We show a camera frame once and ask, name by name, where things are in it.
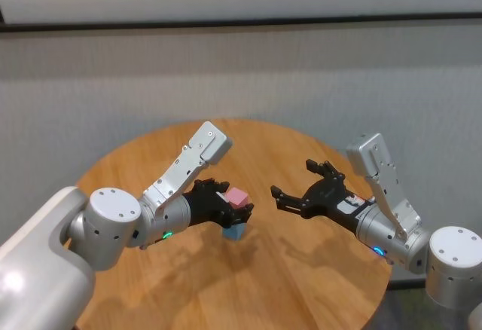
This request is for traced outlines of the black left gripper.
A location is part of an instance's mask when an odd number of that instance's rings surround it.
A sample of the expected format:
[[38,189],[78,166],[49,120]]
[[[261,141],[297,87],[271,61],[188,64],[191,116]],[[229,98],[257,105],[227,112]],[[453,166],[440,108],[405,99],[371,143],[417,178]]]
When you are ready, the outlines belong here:
[[229,182],[217,182],[214,179],[197,179],[194,189],[183,194],[190,209],[189,226],[205,222],[213,222],[223,228],[245,224],[252,215],[253,203],[233,209],[218,193],[225,193],[230,187]]

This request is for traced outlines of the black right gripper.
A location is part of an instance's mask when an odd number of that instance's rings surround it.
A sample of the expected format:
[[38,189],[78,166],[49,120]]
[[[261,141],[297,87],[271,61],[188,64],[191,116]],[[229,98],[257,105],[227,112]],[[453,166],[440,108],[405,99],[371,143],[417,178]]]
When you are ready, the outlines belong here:
[[324,216],[351,232],[356,232],[357,216],[372,203],[351,191],[344,185],[345,175],[329,161],[323,163],[306,160],[306,168],[323,179],[311,185],[301,198],[284,193],[272,185],[270,193],[276,208],[285,212],[300,214],[304,219]]

